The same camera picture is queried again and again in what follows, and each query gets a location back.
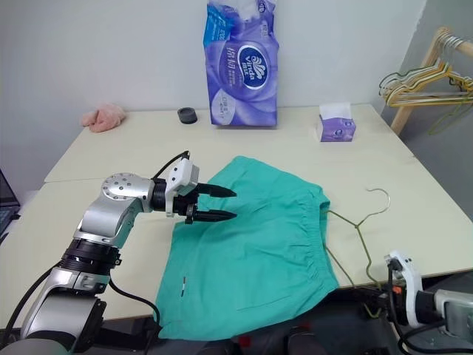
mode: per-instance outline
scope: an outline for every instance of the logo on package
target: logo on package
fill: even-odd
[[[256,90],[265,85],[268,65],[263,54],[252,46],[243,46],[238,51],[238,64],[243,82],[248,89]]]

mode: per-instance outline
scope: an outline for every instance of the teal fabric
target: teal fabric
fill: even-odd
[[[199,209],[238,217],[175,226],[157,295],[161,338],[230,338],[293,319],[338,287],[323,246],[330,201],[320,186],[245,157],[209,183],[238,196],[201,195]]]

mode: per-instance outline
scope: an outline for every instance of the tissue package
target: tissue package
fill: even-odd
[[[275,126],[277,53],[269,0],[210,0],[204,33],[211,122]]]

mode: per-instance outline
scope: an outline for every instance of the white table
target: white table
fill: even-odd
[[[151,177],[185,149],[200,166],[201,181],[235,155],[251,156],[321,185],[332,209],[355,222],[385,204],[382,194],[364,189],[386,189],[391,208],[361,229],[379,280],[387,278],[384,255],[393,249],[408,254],[424,276],[472,268],[472,222],[371,106],[353,107],[358,128],[352,143],[318,142],[313,134],[317,108],[281,109],[278,129],[220,129],[210,125],[207,112],[198,114],[197,124],[184,126],[174,112],[136,112],[117,129],[79,135],[48,175],[54,182],[44,185],[0,248],[3,326],[27,287],[61,257],[103,178],[114,172]],[[113,271],[119,286],[154,300],[176,220],[159,212],[138,216],[121,251],[123,264]],[[356,284],[369,282],[355,229],[332,215],[328,246]],[[333,266],[340,285],[350,285]],[[108,302],[107,319],[150,313],[111,290],[102,298]]]

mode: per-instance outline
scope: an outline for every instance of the laptop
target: laptop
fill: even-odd
[[[0,170],[0,236],[12,220],[18,219],[20,203]]]

